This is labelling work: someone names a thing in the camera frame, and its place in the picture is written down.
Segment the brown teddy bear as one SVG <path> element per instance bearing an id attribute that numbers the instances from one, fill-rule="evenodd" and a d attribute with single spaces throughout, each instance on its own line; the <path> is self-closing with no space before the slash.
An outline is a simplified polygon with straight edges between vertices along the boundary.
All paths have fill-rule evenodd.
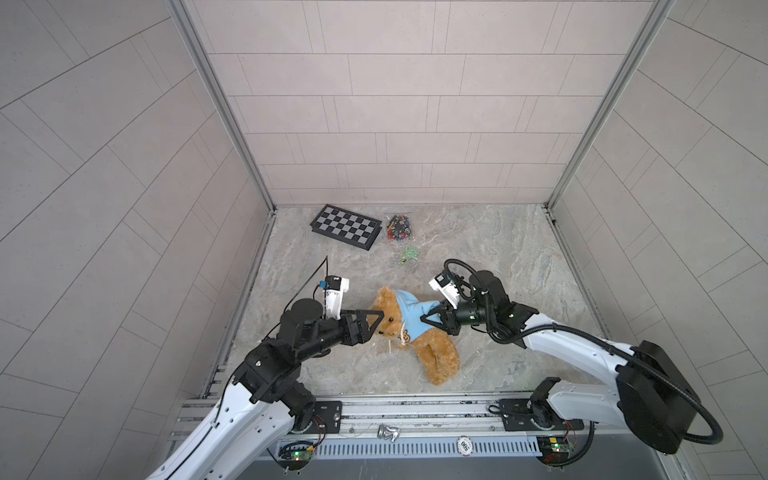
<path id="1" fill-rule="evenodd" d="M 424 367 L 429 382 L 442 385 L 460 370 L 459 352 L 450 336 L 438 329 L 431 329 L 418 339 L 403 346 L 400 343 L 401 313 L 395 298 L 395 290 L 382 287 L 372 306 L 384 312 L 384 319 L 376 329 L 378 335 L 394 340 L 401 347 L 412 349 Z"/>

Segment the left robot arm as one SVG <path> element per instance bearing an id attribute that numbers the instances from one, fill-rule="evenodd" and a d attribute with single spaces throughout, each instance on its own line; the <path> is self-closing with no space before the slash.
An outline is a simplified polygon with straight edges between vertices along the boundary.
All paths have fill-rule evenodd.
<path id="1" fill-rule="evenodd" d="M 312 422 L 315 396 L 298 381 L 302 363 L 337 344 L 368 342 L 385 314 L 343 310 L 327 317 L 317 300 L 296 301 L 275 338 L 251 350 L 217 404 L 151 479 L 235 479 L 267 447 Z"/>

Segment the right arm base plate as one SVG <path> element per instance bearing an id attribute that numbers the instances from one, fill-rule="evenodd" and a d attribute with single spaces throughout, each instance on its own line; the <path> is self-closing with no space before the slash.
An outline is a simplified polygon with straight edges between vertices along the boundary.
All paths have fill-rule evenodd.
<path id="1" fill-rule="evenodd" d="M 502 419 L 506 431 L 585 429 L 582 420 L 564 420 L 546 405 L 531 405 L 528 399 L 501 399 L 489 405 L 488 412 Z"/>

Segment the light blue bear hoodie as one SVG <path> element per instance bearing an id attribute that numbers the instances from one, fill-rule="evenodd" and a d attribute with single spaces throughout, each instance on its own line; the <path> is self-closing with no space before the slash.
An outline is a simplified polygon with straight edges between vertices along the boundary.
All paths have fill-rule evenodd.
<path id="1" fill-rule="evenodd" d="M 430 311 L 440 306 L 438 301 L 421 302 L 403 290 L 395 290 L 395 298 L 401 313 L 399 337 L 403 346 L 434 329 L 432 323 L 438 322 L 439 318 L 430 314 Z"/>

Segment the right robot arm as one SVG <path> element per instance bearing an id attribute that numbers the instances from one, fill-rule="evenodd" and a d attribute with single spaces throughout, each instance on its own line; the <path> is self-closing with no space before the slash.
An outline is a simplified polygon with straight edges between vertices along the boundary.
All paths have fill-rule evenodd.
<path id="1" fill-rule="evenodd" d="M 661 347 L 611 342 L 558 323 L 510 300 L 500 279 L 487 270 L 463 278 L 445 268 L 429 285 L 443 299 L 421 314 L 422 324 L 452 336 L 464 326 L 483 326 L 496 343 L 551 355 L 598 381 L 586 385 L 548 377 L 524 406 L 505 416 L 540 430 L 578 421 L 626 427 L 664 454 L 676 453 L 691 438 L 688 429 L 701 403 Z"/>

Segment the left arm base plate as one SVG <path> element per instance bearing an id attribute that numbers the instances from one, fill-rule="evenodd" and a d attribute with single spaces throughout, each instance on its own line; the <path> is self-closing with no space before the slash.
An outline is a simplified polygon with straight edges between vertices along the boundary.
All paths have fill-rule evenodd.
<path id="1" fill-rule="evenodd" d="M 343 403 L 341 401 L 317 401 L 310 423 L 303 430 L 292 430 L 294 435 L 338 434 L 341 429 Z"/>

